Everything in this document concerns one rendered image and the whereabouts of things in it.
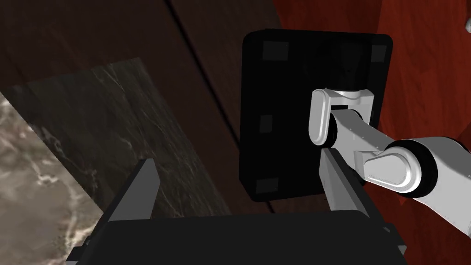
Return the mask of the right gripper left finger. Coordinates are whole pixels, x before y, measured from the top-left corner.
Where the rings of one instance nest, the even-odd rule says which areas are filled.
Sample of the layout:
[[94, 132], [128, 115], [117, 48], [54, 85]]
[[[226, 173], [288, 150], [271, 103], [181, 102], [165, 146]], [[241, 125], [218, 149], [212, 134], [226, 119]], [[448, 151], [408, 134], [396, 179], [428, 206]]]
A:
[[154, 159], [139, 160], [99, 221], [150, 219], [159, 187]]

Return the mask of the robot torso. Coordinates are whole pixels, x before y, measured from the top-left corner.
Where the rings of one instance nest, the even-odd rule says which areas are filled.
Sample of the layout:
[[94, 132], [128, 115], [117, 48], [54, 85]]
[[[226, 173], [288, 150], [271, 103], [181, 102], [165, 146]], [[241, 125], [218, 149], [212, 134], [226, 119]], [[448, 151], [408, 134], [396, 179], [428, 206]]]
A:
[[447, 137], [393, 140], [368, 119], [365, 89], [312, 92], [309, 137], [336, 149], [360, 179], [427, 206], [471, 238], [471, 152]]

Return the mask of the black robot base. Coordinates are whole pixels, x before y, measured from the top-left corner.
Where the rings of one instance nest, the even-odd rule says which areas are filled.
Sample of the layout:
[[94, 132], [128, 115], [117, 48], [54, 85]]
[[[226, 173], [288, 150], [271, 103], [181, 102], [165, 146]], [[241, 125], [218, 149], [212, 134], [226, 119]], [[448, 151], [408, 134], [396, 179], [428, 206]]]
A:
[[310, 140], [311, 94], [368, 89], [378, 128], [393, 40], [385, 34], [264, 29], [242, 44], [239, 180], [266, 202], [324, 192]]

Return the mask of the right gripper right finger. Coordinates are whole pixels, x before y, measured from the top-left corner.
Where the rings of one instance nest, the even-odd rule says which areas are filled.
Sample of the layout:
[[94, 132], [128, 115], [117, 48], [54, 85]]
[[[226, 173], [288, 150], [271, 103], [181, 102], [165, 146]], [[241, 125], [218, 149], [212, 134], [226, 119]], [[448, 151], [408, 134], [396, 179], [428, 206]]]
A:
[[358, 180], [358, 174], [336, 149], [321, 150], [319, 177], [331, 210], [357, 210], [378, 223], [385, 222]]

